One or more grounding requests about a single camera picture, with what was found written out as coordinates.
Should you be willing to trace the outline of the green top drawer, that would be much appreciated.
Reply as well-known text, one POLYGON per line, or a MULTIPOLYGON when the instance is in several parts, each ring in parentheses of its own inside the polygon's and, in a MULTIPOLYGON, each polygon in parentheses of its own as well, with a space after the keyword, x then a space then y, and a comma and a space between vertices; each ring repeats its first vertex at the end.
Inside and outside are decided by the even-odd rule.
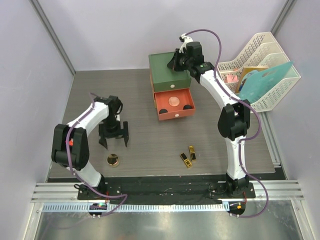
POLYGON ((165 80, 165 81, 155 81, 153 80, 154 92, 166 92, 179 89, 187 89, 191 85, 191 79, 182 80, 165 80))

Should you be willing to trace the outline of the gold round compact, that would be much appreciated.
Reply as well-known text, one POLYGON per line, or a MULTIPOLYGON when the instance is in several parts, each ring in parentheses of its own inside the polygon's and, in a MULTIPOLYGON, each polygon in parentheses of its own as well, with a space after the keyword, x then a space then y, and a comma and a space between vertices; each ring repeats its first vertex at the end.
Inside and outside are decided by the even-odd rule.
POLYGON ((111 167, 117 167, 120 163, 119 161, 119 157, 117 154, 110 154, 107 159, 106 162, 111 166, 111 167))

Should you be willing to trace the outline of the pink round compact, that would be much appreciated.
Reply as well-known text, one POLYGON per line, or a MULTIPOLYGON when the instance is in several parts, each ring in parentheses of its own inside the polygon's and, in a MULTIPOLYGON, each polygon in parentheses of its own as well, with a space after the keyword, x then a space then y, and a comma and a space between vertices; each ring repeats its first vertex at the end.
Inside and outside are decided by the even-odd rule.
POLYGON ((180 104, 180 100, 178 97, 176 96, 171 96, 169 99, 168 99, 168 103, 170 106, 172 107, 177 107, 179 104, 180 104))

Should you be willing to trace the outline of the red drawer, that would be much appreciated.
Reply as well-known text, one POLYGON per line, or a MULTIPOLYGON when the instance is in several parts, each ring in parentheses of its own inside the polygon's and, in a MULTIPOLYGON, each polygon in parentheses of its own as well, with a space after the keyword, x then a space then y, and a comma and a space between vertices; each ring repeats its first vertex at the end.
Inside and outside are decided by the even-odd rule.
POLYGON ((196 107, 189 88, 154 93, 159 121, 189 117, 196 107))

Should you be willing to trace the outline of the amber small jar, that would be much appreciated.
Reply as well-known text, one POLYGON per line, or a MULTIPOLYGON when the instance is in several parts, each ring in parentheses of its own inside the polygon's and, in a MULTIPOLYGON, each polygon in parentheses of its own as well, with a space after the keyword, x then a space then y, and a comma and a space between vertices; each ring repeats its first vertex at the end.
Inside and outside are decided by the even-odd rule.
POLYGON ((183 107, 184 110, 190 110, 192 109, 192 106, 189 105, 189 104, 186 104, 184 107, 183 107))

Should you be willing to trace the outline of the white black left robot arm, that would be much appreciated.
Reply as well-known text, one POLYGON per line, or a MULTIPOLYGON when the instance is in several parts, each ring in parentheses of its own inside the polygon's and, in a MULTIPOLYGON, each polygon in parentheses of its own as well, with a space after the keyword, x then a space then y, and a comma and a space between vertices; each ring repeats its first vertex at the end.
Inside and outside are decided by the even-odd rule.
POLYGON ((94 95, 85 112, 67 124, 58 124, 54 128, 51 160, 68 169, 81 183, 89 188, 93 198, 117 199, 108 196, 105 177, 90 163, 88 136, 98 128, 98 143, 108 148, 108 139, 123 139, 125 146, 129 142, 129 124, 121 122, 123 103, 119 97, 94 95))

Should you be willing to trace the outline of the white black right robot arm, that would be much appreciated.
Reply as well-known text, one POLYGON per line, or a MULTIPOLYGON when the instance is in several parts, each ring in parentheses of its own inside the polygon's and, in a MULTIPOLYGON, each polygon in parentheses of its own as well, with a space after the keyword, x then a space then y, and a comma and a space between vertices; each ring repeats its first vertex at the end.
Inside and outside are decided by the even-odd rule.
POLYGON ((221 109, 217 128, 225 139, 228 167, 223 193, 236 198, 249 187, 246 173, 245 142, 250 128, 250 103, 239 102, 239 98, 228 89, 215 72, 214 66, 204 60, 202 45, 187 38, 174 52, 167 67, 176 72, 189 71, 189 74, 203 86, 221 109))

